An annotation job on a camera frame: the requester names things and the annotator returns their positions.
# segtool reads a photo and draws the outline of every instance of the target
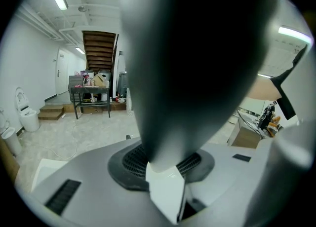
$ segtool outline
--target white toilet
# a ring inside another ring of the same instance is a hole
[[[40,127],[38,114],[29,107],[29,100],[20,87],[15,91],[15,102],[24,129],[29,132],[37,131]]]
[[[18,136],[15,133],[15,129],[13,127],[9,127],[10,123],[7,117],[4,115],[4,111],[0,108],[0,134],[3,140],[8,146],[10,152],[17,156],[20,154],[22,147],[19,142]]]

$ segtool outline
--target black rectangular slot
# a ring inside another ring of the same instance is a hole
[[[233,158],[239,159],[239,160],[243,160],[246,162],[249,162],[251,160],[251,157],[245,156],[245,155],[241,155],[241,154],[235,154],[233,156]]]
[[[51,211],[55,212],[57,215],[61,215],[68,202],[79,188],[80,184],[81,182],[77,181],[65,181],[58,191],[51,197],[51,199],[48,200],[45,206]]]

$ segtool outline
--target floor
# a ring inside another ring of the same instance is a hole
[[[63,105],[68,103],[71,103],[68,91],[45,102],[46,105]]]
[[[227,122],[208,143],[226,144],[234,126]],[[127,134],[139,137],[135,117],[126,111],[112,111],[111,118],[103,112],[83,114],[76,120],[74,113],[67,113],[58,121],[41,121],[38,131],[24,132],[19,137],[23,150],[16,157],[20,170],[15,184],[30,192],[42,158],[68,161],[83,152],[125,140]]]

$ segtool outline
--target table leg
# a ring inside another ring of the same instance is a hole
[[[76,118],[78,119],[77,109],[76,109],[76,102],[75,102],[75,94],[73,94],[73,100],[74,100],[74,110],[75,110]]]
[[[81,94],[79,93],[79,105],[81,106]]]
[[[109,113],[109,117],[110,116],[110,109],[111,109],[111,104],[110,104],[110,91],[108,90],[108,93],[107,93],[107,99],[108,99],[108,113]]]

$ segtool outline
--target doorway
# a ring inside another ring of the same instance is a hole
[[[68,90],[67,81],[68,61],[66,52],[59,49],[56,66],[56,94],[60,95]]]

